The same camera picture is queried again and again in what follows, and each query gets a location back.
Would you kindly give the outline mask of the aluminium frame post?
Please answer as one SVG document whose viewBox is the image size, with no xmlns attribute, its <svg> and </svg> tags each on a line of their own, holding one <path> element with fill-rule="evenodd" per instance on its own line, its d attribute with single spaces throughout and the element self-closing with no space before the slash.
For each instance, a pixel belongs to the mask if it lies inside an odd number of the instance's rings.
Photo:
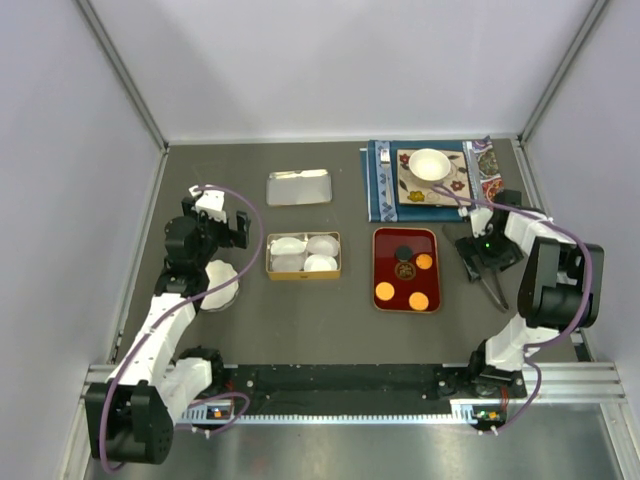
<svg viewBox="0 0 640 480">
<path fill-rule="evenodd" d="M 129 102 L 131 103 L 134 112 L 141 120 L 143 126 L 145 127 L 146 131 L 148 132 L 156 146 L 162 152 L 166 152 L 169 148 L 169 143 L 166 140 L 165 136 L 161 133 L 161 130 L 157 122 L 155 121 L 151 110 L 143 99 L 143 96 L 139 88 L 137 87 L 133 76 L 129 72 L 128 67 L 126 66 L 124 60 L 118 52 L 118 49 L 111 39 L 111 36 L 107 32 L 107 29 L 100 19 L 93 3 L 89 0 L 73 0 L 72 3 L 78 9 L 83 20 L 91 31 L 91 34 L 97 41 L 121 88 L 123 89 Z"/>
<path fill-rule="evenodd" d="M 562 56 L 540 99 L 536 103 L 534 110 L 526 121 L 522 132 L 518 135 L 518 142 L 522 148 L 533 138 L 564 80 L 576 63 L 590 37 L 597 29 L 610 4 L 610 0 L 596 0 L 591 3 L 584 20 L 581 22 L 579 29 L 569 43 L 566 52 Z"/>
</svg>

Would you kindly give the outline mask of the red lacquer tray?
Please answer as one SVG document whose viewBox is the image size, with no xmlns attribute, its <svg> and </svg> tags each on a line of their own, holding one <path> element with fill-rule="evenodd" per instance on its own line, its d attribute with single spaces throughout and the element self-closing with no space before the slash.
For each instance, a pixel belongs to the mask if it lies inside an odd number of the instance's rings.
<svg viewBox="0 0 640 480">
<path fill-rule="evenodd" d="M 413 251 L 409 262 L 399 262 L 395 250 L 407 245 Z M 415 264 L 419 254 L 429 254 L 434 262 L 428 270 L 421 270 Z M 438 244 L 436 235 L 426 228 L 382 227 L 373 234 L 372 240 L 372 285 L 373 303 L 380 311 L 413 314 L 433 314 L 442 303 Z M 395 295 L 389 301 L 376 298 L 375 286 L 389 282 L 395 288 Z M 409 306 L 409 296 L 422 292 L 429 298 L 426 311 L 414 311 Z"/>
</svg>

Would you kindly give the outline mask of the floral square plate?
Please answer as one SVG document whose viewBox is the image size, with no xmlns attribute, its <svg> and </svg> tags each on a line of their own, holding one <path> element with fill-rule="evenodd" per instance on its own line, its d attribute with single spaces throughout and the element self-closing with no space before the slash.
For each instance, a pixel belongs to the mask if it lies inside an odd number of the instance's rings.
<svg viewBox="0 0 640 480">
<path fill-rule="evenodd" d="M 455 195 L 469 199 L 471 197 L 471 181 L 467 161 L 462 152 L 439 150 L 450 160 L 451 170 L 446 178 L 436 182 L 426 182 L 416 178 L 409 170 L 408 162 L 413 149 L 399 149 L 397 152 L 397 184 L 399 202 L 404 205 L 456 206 L 456 202 L 432 189 L 441 183 Z"/>
</svg>

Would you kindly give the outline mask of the white paper cup back-right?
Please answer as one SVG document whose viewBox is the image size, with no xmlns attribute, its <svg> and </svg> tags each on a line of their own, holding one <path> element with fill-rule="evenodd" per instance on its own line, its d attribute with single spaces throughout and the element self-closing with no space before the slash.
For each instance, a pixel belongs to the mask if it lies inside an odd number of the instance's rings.
<svg viewBox="0 0 640 480">
<path fill-rule="evenodd" d="M 340 251 L 340 243 L 331 235 L 315 235 L 307 241 L 306 250 L 314 255 L 336 257 Z"/>
</svg>

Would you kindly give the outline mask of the blue cloth napkin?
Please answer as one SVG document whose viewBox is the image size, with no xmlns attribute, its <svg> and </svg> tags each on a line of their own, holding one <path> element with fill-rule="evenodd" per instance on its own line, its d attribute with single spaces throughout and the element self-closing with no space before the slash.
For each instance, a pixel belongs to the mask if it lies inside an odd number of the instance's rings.
<svg viewBox="0 0 640 480">
<path fill-rule="evenodd" d="M 462 218 L 456 206 L 404 205 L 399 202 L 397 184 L 397 152 L 399 149 L 432 148 L 453 150 L 464 154 L 461 140 L 371 140 L 360 150 L 360 163 L 364 179 L 365 196 L 368 207 L 368 219 L 371 222 L 455 222 Z M 391 156 L 391 177 L 393 203 L 386 202 L 384 171 L 380 165 L 380 148 L 388 148 Z"/>
</svg>

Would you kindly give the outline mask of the black cookie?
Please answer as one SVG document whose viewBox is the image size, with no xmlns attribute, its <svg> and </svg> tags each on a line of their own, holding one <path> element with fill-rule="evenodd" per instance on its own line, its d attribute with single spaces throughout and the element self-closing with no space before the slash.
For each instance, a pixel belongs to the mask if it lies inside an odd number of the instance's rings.
<svg viewBox="0 0 640 480">
<path fill-rule="evenodd" d="M 407 245 L 401 245 L 395 250 L 395 258 L 399 262 L 409 262 L 412 257 L 413 257 L 413 251 Z"/>
</svg>

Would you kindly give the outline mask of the silver fork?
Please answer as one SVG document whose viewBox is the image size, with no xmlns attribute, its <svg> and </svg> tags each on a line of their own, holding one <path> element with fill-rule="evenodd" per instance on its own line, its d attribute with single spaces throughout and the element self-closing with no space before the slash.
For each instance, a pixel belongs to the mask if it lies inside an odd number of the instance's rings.
<svg viewBox="0 0 640 480">
<path fill-rule="evenodd" d="M 386 194 L 386 202 L 389 205 L 393 203 L 393 192 L 392 192 L 392 177 L 391 177 L 391 156 L 388 148 L 380 148 L 380 165 L 384 171 L 385 178 L 385 194 Z"/>
</svg>

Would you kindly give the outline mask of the orange cookie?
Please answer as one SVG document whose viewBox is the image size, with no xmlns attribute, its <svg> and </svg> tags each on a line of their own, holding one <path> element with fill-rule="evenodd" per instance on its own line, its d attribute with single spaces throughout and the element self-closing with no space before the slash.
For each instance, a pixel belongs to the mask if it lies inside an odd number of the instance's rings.
<svg viewBox="0 0 640 480">
<path fill-rule="evenodd" d="M 395 288 L 389 282 L 380 282 L 375 286 L 375 295 L 381 301 L 389 301 L 395 295 Z"/>
<path fill-rule="evenodd" d="M 415 259 L 416 266 L 421 270 L 428 270 L 433 266 L 433 258 L 429 254 L 419 254 Z"/>
<path fill-rule="evenodd" d="M 414 292 L 409 296 L 409 306 L 414 311 L 426 311 L 429 307 L 429 298 L 422 292 Z"/>
</svg>

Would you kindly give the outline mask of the right aluminium frame post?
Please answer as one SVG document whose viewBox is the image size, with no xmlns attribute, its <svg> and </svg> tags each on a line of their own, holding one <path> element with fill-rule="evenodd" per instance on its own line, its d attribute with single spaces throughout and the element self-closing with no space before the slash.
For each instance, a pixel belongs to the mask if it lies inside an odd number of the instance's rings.
<svg viewBox="0 0 640 480">
<path fill-rule="evenodd" d="M 562 56 L 540 99 L 536 103 L 534 110 L 526 121 L 522 132 L 518 135 L 518 142 L 522 148 L 533 138 L 564 80 L 576 63 L 590 37 L 597 29 L 610 4 L 610 0 L 596 0 L 591 3 L 584 20 L 581 22 L 579 29 L 569 43 L 566 52 Z"/>
</svg>

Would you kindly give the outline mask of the white paper cup back-left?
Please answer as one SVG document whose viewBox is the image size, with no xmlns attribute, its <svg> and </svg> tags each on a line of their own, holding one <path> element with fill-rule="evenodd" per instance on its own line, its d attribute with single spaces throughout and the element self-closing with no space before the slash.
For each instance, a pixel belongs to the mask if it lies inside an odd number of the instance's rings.
<svg viewBox="0 0 640 480">
<path fill-rule="evenodd" d="M 295 237 L 280 237 L 270 246 L 272 256 L 299 255 L 306 250 L 306 243 Z"/>
</svg>

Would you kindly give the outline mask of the metal tongs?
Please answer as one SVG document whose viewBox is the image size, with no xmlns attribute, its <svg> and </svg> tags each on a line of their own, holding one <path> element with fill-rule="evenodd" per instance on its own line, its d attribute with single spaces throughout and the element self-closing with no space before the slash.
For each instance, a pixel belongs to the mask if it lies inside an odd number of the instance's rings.
<svg viewBox="0 0 640 480">
<path fill-rule="evenodd" d="M 461 225 L 445 224 L 442 233 L 455 248 L 469 282 L 481 285 L 500 311 L 508 311 L 510 306 L 498 277 L 499 271 L 485 265 L 474 245 L 474 237 L 463 235 Z"/>
</svg>

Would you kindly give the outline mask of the gold cookie tin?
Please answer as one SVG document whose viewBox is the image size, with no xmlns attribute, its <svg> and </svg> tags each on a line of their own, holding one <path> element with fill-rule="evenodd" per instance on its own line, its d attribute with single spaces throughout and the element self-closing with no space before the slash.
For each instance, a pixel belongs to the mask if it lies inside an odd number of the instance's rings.
<svg viewBox="0 0 640 480">
<path fill-rule="evenodd" d="M 295 237 L 303 240 L 306 245 L 307 241 L 311 236 L 315 235 L 331 235 L 335 237 L 340 243 L 340 251 L 336 257 L 338 264 L 337 271 L 327 271 L 327 272 L 305 272 L 304 270 L 298 272 L 273 272 L 271 270 L 271 262 L 272 255 L 270 253 L 270 246 L 274 240 L 280 237 Z M 307 250 L 304 253 L 299 254 L 305 257 L 305 260 L 308 256 L 312 255 Z M 293 232 L 293 233 L 272 233 L 267 236 L 266 240 L 266 251 L 265 251 L 265 270 L 267 276 L 270 280 L 273 281 L 308 281 L 308 280 L 336 280 L 341 277 L 342 272 L 342 245 L 341 245 L 341 236 L 338 232 Z"/>
</svg>

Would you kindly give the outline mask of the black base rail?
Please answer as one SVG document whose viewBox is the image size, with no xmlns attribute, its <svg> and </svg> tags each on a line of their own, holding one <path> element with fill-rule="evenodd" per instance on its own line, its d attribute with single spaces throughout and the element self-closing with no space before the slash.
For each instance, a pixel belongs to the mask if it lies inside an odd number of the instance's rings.
<svg viewBox="0 0 640 480">
<path fill-rule="evenodd" d="M 458 367 L 439 364 L 237 365 L 222 386 L 250 398 L 253 416 L 441 414 L 467 390 Z"/>
</svg>

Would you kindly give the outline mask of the white bowl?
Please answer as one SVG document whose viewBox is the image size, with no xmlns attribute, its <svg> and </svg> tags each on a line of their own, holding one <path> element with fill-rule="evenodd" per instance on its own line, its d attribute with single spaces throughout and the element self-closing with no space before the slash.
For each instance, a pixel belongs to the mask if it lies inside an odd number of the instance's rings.
<svg viewBox="0 0 640 480">
<path fill-rule="evenodd" d="M 416 178 L 426 182 L 443 180 L 451 170 L 450 160 L 443 152 L 428 148 L 413 152 L 408 166 Z"/>
</svg>

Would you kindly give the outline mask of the patterned colourful cloth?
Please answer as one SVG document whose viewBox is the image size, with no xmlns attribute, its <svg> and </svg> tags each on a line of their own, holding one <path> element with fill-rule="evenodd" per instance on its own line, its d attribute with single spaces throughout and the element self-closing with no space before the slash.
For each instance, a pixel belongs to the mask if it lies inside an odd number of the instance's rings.
<svg viewBox="0 0 640 480">
<path fill-rule="evenodd" d="M 504 190 L 504 182 L 492 139 L 487 136 L 480 140 L 465 141 L 463 151 L 474 198 L 493 202 L 496 195 Z"/>
</svg>

